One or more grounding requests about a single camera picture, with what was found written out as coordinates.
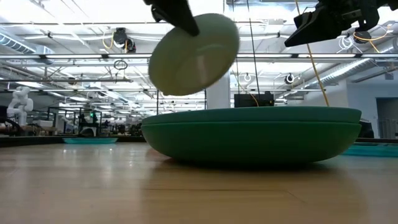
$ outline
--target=ceiling light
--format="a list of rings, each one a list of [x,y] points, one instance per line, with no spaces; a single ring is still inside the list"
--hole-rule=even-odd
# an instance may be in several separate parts
[[[46,55],[49,59],[73,59],[73,58],[101,58],[101,55]]]
[[[397,58],[398,54],[362,54],[362,58]]]
[[[65,97],[59,93],[53,93],[53,92],[49,92],[49,94],[53,95],[53,96],[57,96],[57,97]]]
[[[74,90],[43,90],[43,91],[74,91]]]
[[[38,55],[0,55],[0,59],[39,59]]]
[[[16,82],[20,85],[25,85],[25,86],[29,86],[32,88],[44,88],[45,86],[43,86],[42,84],[38,84],[38,83],[34,83],[34,82]]]
[[[79,97],[79,96],[71,96],[71,97],[69,97],[69,99],[76,100],[76,101],[89,101],[86,98]]]
[[[290,58],[292,54],[256,54],[256,58]],[[237,54],[237,58],[251,58],[253,54]]]
[[[300,58],[309,58],[309,54],[299,54]],[[313,58],[351,58],[355,57],[355,54],[313,54]]]
[[[99,107],[104,109],[112,109],[112,106],[99,106]]]
[[[110,54],[109,58],[150,58],[151,54]]]
[[[107,54],[109,54],[109,52],[106,49],[100,49],[100,51],[106,52]]]

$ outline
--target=white plate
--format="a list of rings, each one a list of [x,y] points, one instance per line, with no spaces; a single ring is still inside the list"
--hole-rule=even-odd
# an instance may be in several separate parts
[[[164,95],[190,95],[211,86],[236,58],[239,34],[231,19],[203,14],[195,20],[198,36],[175,27],[158,43],[149,60],[149,78]]]

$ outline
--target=wooden floor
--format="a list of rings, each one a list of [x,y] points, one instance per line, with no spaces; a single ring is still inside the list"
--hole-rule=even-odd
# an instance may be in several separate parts
[[[398,159],[176,164],[146,144],[0,149],[0,223],[398,223]]]

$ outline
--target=pillar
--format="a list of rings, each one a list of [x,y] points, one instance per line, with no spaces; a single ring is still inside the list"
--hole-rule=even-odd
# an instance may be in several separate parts
[[[207,108],[219,109],[229,108],[231,106],[229,71],[216,83],[207,88]]]

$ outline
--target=teal plate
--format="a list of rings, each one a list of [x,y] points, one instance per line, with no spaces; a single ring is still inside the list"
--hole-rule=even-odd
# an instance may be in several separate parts
[[[117,138],[63,138],[67,144],[113,144]]]
[[[329,159],[349,148],[360,129],[360,124],[286,121],[142,126],[146,141],[176,160],[246,165]]]
[[[318,121],[359,123],[361,111],[322,106],[270,106],[187,111],[151,116],[146,124],[220,122],[220,121]]]
[[[367,146],[363,144],[355,144],[351,146],[344,155],[348,156],[374,156],[374,157],[398,157],[398,146],[380,144],[377,146]]]

